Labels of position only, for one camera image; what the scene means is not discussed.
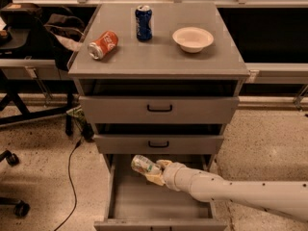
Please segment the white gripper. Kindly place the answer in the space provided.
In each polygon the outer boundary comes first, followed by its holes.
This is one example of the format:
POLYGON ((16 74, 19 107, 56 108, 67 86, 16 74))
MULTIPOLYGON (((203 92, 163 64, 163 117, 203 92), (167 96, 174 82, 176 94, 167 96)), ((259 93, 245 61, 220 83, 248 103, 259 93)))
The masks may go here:
POLYGON ((173 163, 171 160, 158 160, 156 162, 164 169, 161 174, 146 174, 145 178, 158 186, 167 185, 168 188, 177 192, 187 192, 190 189, 193 170, 180 163, 173 163))

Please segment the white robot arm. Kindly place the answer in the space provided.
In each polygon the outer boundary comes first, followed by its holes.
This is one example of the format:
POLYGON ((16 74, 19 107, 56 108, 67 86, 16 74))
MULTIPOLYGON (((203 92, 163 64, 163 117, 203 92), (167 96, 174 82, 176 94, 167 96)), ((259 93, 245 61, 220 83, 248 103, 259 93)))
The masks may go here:
POLYGON ((229 200, 279 216, 308 221, 306 182, 227 181, 219 175, 169 160, 149 161, 145 177, 157 185, 189 194, 195 200, 229 200))

